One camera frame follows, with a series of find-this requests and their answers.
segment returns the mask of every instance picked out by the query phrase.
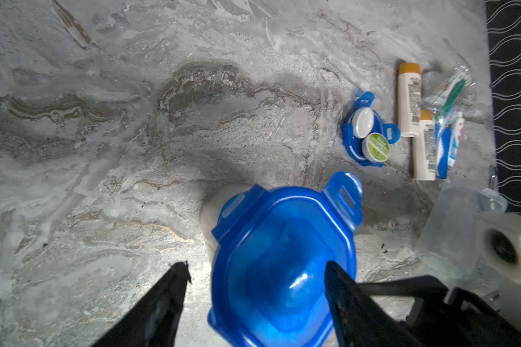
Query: toothpaste tube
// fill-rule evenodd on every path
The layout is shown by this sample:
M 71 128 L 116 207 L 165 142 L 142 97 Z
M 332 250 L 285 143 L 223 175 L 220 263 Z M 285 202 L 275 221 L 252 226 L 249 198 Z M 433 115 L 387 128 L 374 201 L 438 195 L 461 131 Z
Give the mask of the toothpaste tube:
M 457 151 L 459 150 L 459 143 L 461 141 L 461 134 L 463 133 L 463 124 L 465 120 L 463 119 L 463 112 L 456 112 L 455 119 L 452 128 L 452 139 L 450 141 L 450 155 L 448 156 L 448 166 L 452 167 L 456 162 Z

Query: product label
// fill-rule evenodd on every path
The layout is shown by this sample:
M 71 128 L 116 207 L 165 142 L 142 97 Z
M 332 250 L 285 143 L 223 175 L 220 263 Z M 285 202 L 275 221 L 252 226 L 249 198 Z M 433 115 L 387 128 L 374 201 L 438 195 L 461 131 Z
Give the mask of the product label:
M 384 138 L 384 136 L 380 135 L 371 135 L 368 138 L 368 149 L 372 156 L 374 156 L 379 161 L 385 161 L 388 159 L 388 154 L 390 153 L 390 145 Z
M 452 125 L 452 139 L 450 141 L 450 156 L 448 157 L 448 166 L 452 167 L 456 162 L 457 152 L 459 151 L 459 142 L 463 134 L 463 118 L 456 118 Z
M 421 121 L 421 79 L 419 77 L 411 77 L 407 87 L 409 90 L 411 122 L 418 125 L 419 121 Z
M 436 172 L 436 131 L 433 124 L 427 124 L 423 130 L 424 159 L 427 161 L 427 170 Z

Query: gray marble surface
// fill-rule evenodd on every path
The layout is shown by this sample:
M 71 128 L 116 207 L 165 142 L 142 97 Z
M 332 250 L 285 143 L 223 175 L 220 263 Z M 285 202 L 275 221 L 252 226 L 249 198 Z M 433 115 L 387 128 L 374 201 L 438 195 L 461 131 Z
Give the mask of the gray marble surface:
M 320 189 L 352 172 L 357 279 L 425 273 L 412 246 L 439 182 L 412 180 L 405 138 L 361 168 L 338 125 L 361 91 L 395 121 L 402 60 L 466 64 L 451 179 L 485 186 L 487 52 L 483 1 L 1 0 L 0 346 L 90 345 L 180 260 L 193 284 L 176 346 L 226 345 L 207 324 L 199 211 L 229 183 Z M 410 304 L 378 302 L 394 318 Z

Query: barcode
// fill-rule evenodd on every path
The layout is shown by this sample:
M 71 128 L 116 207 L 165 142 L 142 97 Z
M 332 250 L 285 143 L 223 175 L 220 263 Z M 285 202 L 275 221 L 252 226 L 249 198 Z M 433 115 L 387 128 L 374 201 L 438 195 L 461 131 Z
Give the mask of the barcode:
M 428 125 L 423 130 L 424 139 L 424 157 L 428 161 L 427 170 L 436 171 L 436 132 L 434 127 Z
M 417 78 L 411 78 L 407 87 L 409 90 L 410 113 L 414 114 L 411 121 L 418 124 L 420 121 L 418 115 L 421 113 L 421 83 Z

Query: blue plastic container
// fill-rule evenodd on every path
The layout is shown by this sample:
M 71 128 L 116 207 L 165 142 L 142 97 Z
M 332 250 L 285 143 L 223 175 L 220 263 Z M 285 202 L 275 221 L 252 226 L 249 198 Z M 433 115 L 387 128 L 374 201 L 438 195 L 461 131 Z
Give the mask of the blue plastic container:
M 321 346 L 333 328 L 324 270 L 355 277 L 361 182 L 335 173 L 322 192 L 255 185 L 231 198 L 212 231 L 209 324 L 234 346 Z
M 357 163 L 361 164 L 361 166 L 376 166 L 381 168 L 384 166 L 384 163 L 373 163 L 365 158 L 362 149 L 363 139 L 356 138 L 355 135 L 353 135 L 353 126 L 351 125 L 351 119 L 355 111 L 361 107 L 370 107 L 374 100 L 375 95 L 373 93 L 365 92 L 365 94 L 361 95 L 361 97 L 355 101 L 353 108 L 349 111 L 342 125 L 343 145 L 346 148 L 347 154 Z M 373 112 L 375 113 L 375 124 L 370 132 L 383 135 L 389 144 L 396 143 L 401 137 L 399 127 L 392 123 L 384 123 L 378 113 L 375 110 L 373 110 Z

